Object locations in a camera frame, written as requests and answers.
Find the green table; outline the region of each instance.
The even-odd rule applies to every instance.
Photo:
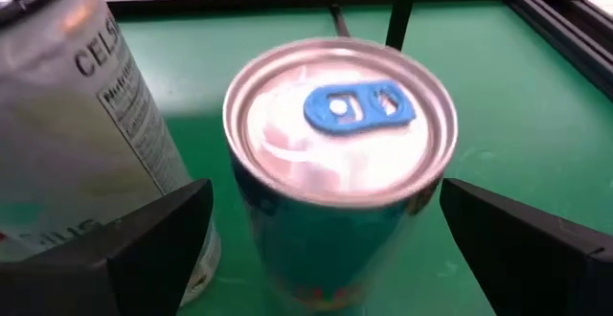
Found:
[[[344,10],[352,35],[378,42],[389,13]],[[288,41],[335,35],[328,11],[121,26],[193,177],[214,181],[221,264],[205,294],[180,315],[271,315],[230,170],[221,106],[249,59]],[[417,5],[404,52],[434,72],[457,105],[460,140],[446,176],[613,234],[613,104],[512,10],[498,2]],[[436,201],[398,249],[367,315],[493,314]]]

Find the red bull can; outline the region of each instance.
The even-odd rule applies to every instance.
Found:
[[[351,38],[254,59],[230,85],[223,121],[261,262],[285,296],[317,312],[363,301],[458,136],[453,101],[434,75]]]
[[[11,243],[40,253],[192,181],[103,0],[2,0],[0,46],[0,231]],[[212,225],[184,302],[219,252]]]

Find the celsius can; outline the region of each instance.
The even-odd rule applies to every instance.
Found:
[[[2,0],[0,47],[3,234],[36,254],[191,182],[103,0]]]
[[[457,140],[443,85],[396,50],[310,39],[251,61],[226,94],[233,169],[263,266],[306,310],[355,309]]]

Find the energy drink can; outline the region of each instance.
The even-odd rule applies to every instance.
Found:
[[[351,38],[299,41],[251,61],[227,92],[223,121],[263,266],[315,311],[362,300],[458,135],[435,76]]]
[[[3,234],[36,254],[191,182],[103,0],[2,0],[0,47]]]

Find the black metal frame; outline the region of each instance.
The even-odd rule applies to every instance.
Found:
[[[342,7],[392,4],[386,44],[402,48],[413,3],[465,0],[106,0],[121,19],[212,11],[328,8],[336,31],[350,32]],[[585,0],[501,0],[613,101],[613,18]]]

